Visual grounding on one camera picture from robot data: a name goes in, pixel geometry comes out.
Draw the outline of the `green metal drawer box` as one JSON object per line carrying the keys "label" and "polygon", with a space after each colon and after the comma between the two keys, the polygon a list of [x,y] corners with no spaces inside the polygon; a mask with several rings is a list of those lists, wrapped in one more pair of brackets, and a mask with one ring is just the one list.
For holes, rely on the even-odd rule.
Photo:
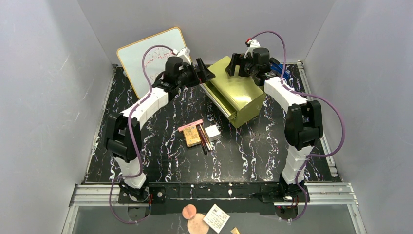
{"label": "green metal drawer box", "polygon": [[206,95],[229,122],[239,128],[260,114],[266,94],[250,77],[230,76],[225,71],[231,58],[225,56],[208,69],[215,78],[201,84]]}

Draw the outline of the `orange makeup box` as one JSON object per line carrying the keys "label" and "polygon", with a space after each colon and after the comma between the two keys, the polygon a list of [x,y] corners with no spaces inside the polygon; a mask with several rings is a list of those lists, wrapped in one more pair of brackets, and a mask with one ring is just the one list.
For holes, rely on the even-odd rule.
{"label": "orange makeup box", "polygon": [[188,148],[196,146],[201,143],[201,139],[196,125],[189,126],[183,130],[185,142]]}

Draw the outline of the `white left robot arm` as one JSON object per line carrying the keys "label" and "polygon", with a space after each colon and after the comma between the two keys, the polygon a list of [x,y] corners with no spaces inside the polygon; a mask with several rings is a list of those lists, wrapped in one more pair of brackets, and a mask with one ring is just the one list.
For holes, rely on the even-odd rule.
{"label": "white left robot arm", "polygon": [[215,78],[201,58],[196,62],[194,66],[181,57],[169,57],[164,71],[136,104],[108,116],[104,145],[118,163],[124,184],[133,192],[140,193],[146,182],[141,157],[141,129],[147,120],[171,102],[182,88],[198,86]]}

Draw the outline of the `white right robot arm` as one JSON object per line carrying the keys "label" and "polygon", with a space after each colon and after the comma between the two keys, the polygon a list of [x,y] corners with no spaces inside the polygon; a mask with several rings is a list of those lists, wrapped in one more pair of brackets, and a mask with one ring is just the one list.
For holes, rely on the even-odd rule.
{"label": "white right robot arm", "polygon": [[274,195],[293,201],[303,198],[309,201],[304,184],[304,170],[315,143],[323,135],[321,104],[295,93],[284,80],[285,66],[280,66],[264,47],[249,49],[246,53],[234,53],[226,67],[229,76],[238,74],[250,77],[254,83],[271,96],[286,113],[284,135],[288,143],[285,167],[275,191],[262,195]]}

